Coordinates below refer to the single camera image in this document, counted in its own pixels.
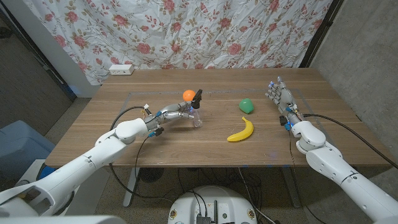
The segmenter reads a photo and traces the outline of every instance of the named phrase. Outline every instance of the wall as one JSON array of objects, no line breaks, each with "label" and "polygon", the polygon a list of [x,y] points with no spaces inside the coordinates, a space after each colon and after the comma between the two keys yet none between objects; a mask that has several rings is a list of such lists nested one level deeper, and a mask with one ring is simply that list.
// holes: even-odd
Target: wall
[{"label": "wall", "polygon": [[93,97],[100,86],[92,86],[79,66],[58,45],[51,33],[33,15],[23,0],[2,0],[43,54],[69,84],[77,97]]},{"label": "wall", "polygon": [[398,158],[398,2],[345,1],[310,67]]}]

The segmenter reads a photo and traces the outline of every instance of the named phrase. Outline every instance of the yellow banana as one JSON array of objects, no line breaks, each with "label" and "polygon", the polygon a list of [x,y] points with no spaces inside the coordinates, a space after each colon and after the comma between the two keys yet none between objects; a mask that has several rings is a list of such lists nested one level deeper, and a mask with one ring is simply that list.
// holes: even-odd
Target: yellow banana
[{"label": "yellow banana", "polygon": [[245,129],[243,131],[241,131],[240,133],[231,135],[230,137],[228,137],[226,139],[227,141],[240,141],[240,140],[243,140],[243,139],[249,137],[253,133],[253,131],[254,131],[253,123],[248,121],[244,117],[242,117],[242,120],[244,120],[244,122],[246,123]]}]

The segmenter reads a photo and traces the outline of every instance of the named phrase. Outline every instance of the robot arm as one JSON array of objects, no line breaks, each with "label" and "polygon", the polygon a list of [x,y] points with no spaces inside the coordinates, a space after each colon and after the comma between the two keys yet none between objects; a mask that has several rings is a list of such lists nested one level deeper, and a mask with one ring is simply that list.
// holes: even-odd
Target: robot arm
[{"label": "robot arm", "polygon": [[121,157],[127,145],[133,143],[136,137],[148,133],[149,137],[157,136],[163,131],[161,124],[179,118],[193,118],[186,113],[186,108],[190,108],[193,103],[199,106],[199,101],[197,99],[196,102],[167,106],[156,116],[149,116],[147,121],[140,118],[124,121],[103,134],[94,148],[45,178],[1,192],[0,218],[41,217],[62,212],[73,198],[73,191],[96,170]]},{"label": "robot arm", "polygon": [[278,83],[270,82],[266,96],[286,118],[285,127],[300,138],[296,147],[305,154],[310,167],[338,184],[374,222],[398,217],[398,202],[353,169],[341,152],[326,141],[325,135],[311,122],[304,120],[293,95],[280,77]]}]

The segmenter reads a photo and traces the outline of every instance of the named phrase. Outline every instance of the wooden table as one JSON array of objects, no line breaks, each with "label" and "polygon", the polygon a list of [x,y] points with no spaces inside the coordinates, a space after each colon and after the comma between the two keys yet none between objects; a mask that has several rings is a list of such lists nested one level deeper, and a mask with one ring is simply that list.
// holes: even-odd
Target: wooden table
[{"label": "wooden table", "polygon": [[[387,157],[388,150],[363,124],[337,92],[314,69],[218,69],[218,70],[146,70],[129,76],[111,76],[88,103],[70,129],[46,159],[48,166],[60,167],[94,146],[121,110],[143,106],[156,113],[163,107],[182,102],[184,90],[203,90],[200,111],[203,127],[195,129],[191,120],[163,125],[165,131],[144,144],[139,167],[260,167],[291,165],[289,135],[280,126],[276,105],[264,94],[270,81],[281,76],[302,113],[316,113],[345,123]],[[238,104],[250,98],[251,114]],[[241,142],[226,138],[244,129],[245,116],[252,121],[252,136]],[[120,121],[142,117],[140,110],[126,113]],[[344,128],[330,121],[313,118],[313,124],[351,165],[386,165],[387,162]],[[134,166],[142,139],[131,144],[115,166]],[[307,166],[305,155],[292,143],[296,166]]]}]

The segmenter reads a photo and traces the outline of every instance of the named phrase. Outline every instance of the white power strip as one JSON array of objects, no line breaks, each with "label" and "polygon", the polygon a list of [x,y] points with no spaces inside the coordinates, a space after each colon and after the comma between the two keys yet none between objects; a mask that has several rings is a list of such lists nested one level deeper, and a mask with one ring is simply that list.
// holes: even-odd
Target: white power strip
[{"label": "white power strip", "polygon": [[134,67],[132,65],[112,65],[109,71],[111,75],[131,75]]}]

